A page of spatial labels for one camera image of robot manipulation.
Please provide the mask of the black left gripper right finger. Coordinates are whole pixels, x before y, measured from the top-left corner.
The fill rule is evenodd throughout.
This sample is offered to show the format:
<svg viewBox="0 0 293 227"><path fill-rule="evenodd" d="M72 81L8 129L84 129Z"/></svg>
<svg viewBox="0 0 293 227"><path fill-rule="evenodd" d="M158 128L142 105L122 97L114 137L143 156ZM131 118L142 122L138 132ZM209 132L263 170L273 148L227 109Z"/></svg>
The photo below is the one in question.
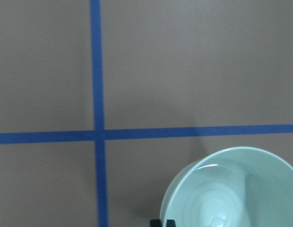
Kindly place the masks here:
<svg viewBox="0 0 293 227"><path fill-rule="evenodd" d="M166 227L176 227L175 220L168 219L167 222L166 222Z"/></svg>

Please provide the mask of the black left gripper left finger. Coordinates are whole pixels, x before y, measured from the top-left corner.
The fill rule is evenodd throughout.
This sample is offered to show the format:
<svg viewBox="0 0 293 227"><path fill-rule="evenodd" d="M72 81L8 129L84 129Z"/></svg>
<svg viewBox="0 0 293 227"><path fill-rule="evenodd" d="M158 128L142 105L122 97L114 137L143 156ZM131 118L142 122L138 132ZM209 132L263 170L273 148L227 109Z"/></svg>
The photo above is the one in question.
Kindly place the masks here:
<svg viewBox="0 0 293 227"><path fill-rule="evenodd" d="M150 220L150 227L161 227L161 220L160 219Z"/></svg>

